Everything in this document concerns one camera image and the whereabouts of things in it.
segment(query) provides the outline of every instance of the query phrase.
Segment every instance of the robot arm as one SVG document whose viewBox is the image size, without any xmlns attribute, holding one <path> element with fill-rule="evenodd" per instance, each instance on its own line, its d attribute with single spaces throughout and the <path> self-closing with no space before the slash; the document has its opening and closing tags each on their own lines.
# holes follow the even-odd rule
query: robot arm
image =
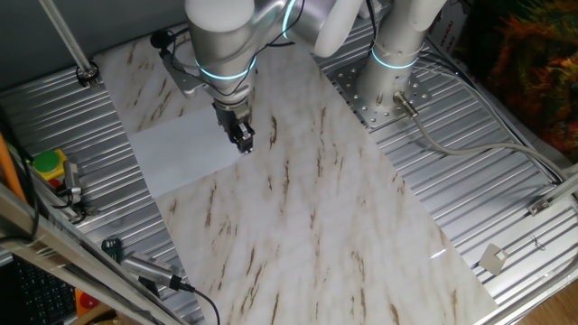
<svg viewBox="0 0 578 325">
<path fill-rule="evenodd" d="M 219 123 L 240 152 L 250 153 L 253 149 L 255 132 L 249 124 L 247 99 L 255 85 L 257 54 L 271 42 L 286 39 L 306 46 L 318 56 L 331 56 L 345 42 L 361 3 L 362 0 L 185 0 L 198 65 L 195 79 L 207 85 L 205 89 L 214 98 Z M 444 3 L 445 0 L 394 2 L 393 11 L 381 21 L 368 66 L 359 78 L 359 94 L 374 103 L 372 108 L 392 109 L 394 94 L 406 90 L 426 30 Z M 167 57 L 163 57 L 165 66 L 174 68 L 178 62 Z M 189 73 L 171 73 L 180 86 L 189 83 Z M 183 93 L 187 96 L 191 91 L 183 89 Z"/>
<path fill-rule="evenodd" d="M 253 148 L 247 99 L 257 52 L 286 39 L 330 56 L 347 38 L 361 1 L 185 0 L 200 78 L 211 85 L 219 123 L 240 152 Z"/>
</svg>

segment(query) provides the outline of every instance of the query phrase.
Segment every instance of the wall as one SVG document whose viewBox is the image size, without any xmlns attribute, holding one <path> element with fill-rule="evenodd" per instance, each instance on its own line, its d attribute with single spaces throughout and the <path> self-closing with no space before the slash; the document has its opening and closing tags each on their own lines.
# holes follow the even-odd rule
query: wall
<svg viewBox="0 0 578 325">
<path fill-rule="evenodd" d="M 89 57 L 185 21 L 184 0 L 54 2 Z M 0 89 L 75 65 L 37 0 L 0 1 Z"/>
</svg>

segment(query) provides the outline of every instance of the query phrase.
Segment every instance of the gray cable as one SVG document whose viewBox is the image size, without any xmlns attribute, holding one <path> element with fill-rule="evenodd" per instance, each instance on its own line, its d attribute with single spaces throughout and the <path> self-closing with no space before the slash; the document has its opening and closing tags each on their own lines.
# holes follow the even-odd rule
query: gray cable
<svg viewBox="0 0 578 325">
<path fill-rule="evenodd" d="M 472 148 L 467 148 L 467 149 L 450 149 L 450 148 L 446 148 L 441 144 L 438 144 L 437 142 L 435 142 L 435 140 L 427 133 L 427 131 L 425 130 L 424 125 L 422 124 L 422 121 L 419 119 L 418 116 L 415 116 L 413 118 L 415 124 L 417 125 L 417 128 L 419 128 L 419 130 L 422 132 L 422 135 L 424 135 L 424 138 L 427 139 L 427 141 L 430 142 L 430 144 L 432 144 L 432 146 L 441 151 L 442 153 L 447 153 L 447 154 L 452 154 L 452 155 L 464 155 L 464 154 L 473 154 L 473 153 L 479 153 L 482 151 L 486 151 L 489 149 L 499 149 L 499 148 L 508 148 L 508 149 L 514 149 L 514 150 L 518 150 L 520 152 L 523 153 L 527 153 L 530 154 L 532 156 L 534 156 L 537 160 L 539 160 L 540 162 L 542 162 L 544 165 L 546 165 L 549 169 L 551 169 L 552 171 L 554 171 L 555 173 L 558 174 L 558 176 L 563 180 L 566 181 L 568 178 L 566 177 L 566 175 L 564 174 L 564 172 L 562 172 L 562 170 L 556 166 L 555 163 L 553 163 L 552 161 L 550 161 L 548 158 L 546 158 L 544 155 L 542 155 L 541 153 L 538 153 L 537 151 L 530 149 L 524 145 L 521 144 L 509 144 L 509 143 L 497 143 L 497 144 L 484 144 L 484 145 L 480 145 L 477 147 L 472 147 Z"/>
<path fill-rule="evenodd" d="M 484 98 L 477 89 L 473 88 L 472 86 L 468 85 L 465 81 L 463 81 L 460 77 L 453 75 L 452 73 L 448 73 L 444 70 L 431 70 L 431 69 L 427 69 L 424 67 L 415 67 L 416 70 L 425 70 L 425 71 L 429 71 L 435 74 L 439 74 L 439 75 L 444 75 L 447 77 L 451 77 L 453 79 L 456 79 L 458 81 L 461 82 L 462 85 L 464 85 L 465 87 L 468 88 L 468 90 L 471 90 L 474 92 L 475 95 L 477 95 L 483 102 L 484 104 L 486 104 L 488 107 L 490 107 L 490 104 L 488 103 L 488 101 L 486 100 L 486 98 Z M 537 160 L 539 160 L 540 162 L 542 162 L 545 166 L 547 166 L 551 171 L 555 172 L 556 174 L 558 174 L 558 176 L 563 180 L 566 181 L 568 179 L 568 177 L 566 176 L 566 174 L 558 167 L 556 166 L 555 163 L 553 163 L 551 160 L 549 160 L 548 158 L 546 158 L 544 155 L 542 155 L 541 153 L 538 153 L 536 150 L 533 150 L 531 148 L 528 148 L 524 145 L 521 144 L 510 144 L 510 143 L 497 143 L 497 144 L 485 144 L 485 145 L 481 145 L 478 147 L 473 147 L 473 148 L 467 148 L 467 149 L 450 149 L 450 148 L 446 148 L 438 143 L 435 142 L 434 139 L 432 139 L 432 137 L 427 133 L 427 131 L 424 128 L 424 125 L 422 124 L 421 120 L 419 119 L 419 117 L 415 117 L 414 118 L 414 122 L 417 125 L 417 127 L 419 128 L 419 130 L 422 132 L 422 134 L 424 135 L 424 137 L 432 144 L 433 147 L 435 147 L 437 150 L 443 152 L 443 153 L 447 153 L 447 154 L 452 154 L 452 155 L 463 155 L 463 154 L 473 154 L 473 153 L 479 153 L 481 151 L 485 151 L 488 149 L 499 149 L 499 148 L 508 148 L 508 149 L 514 149 L 514 150 L 518 150 L 521 151 L 523 153 L 527 153 L 533 157 L 535 157 Z"/>
</svg>

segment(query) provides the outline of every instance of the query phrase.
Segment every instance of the keyboard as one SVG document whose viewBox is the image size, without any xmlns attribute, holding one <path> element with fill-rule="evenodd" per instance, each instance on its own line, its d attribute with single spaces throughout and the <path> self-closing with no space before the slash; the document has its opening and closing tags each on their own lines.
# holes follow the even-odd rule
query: keyboard
<svg viewBox="0 0 578 325">
<path fill-rule="evenodd" d="M 13 259 L 2 267 L 0 281 L 11 287 L 12 297 L 3 315 L 13 314 L 18 324 L 52 325 L 76 312 L 72 286 L 18 256 Z"/>
</svg>

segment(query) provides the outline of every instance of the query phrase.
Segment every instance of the colorful fabric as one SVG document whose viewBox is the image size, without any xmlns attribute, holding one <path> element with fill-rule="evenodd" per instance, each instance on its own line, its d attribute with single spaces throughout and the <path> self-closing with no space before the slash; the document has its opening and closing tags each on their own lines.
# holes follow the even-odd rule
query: colorful fabric
<svg viewBox="0 0 578 325">
<path fill-rule="evenodd" d="M 520 121 L 578 163 L 578 0 L 479 0 L 464 32 L 460 59 Z"/>
</svg>

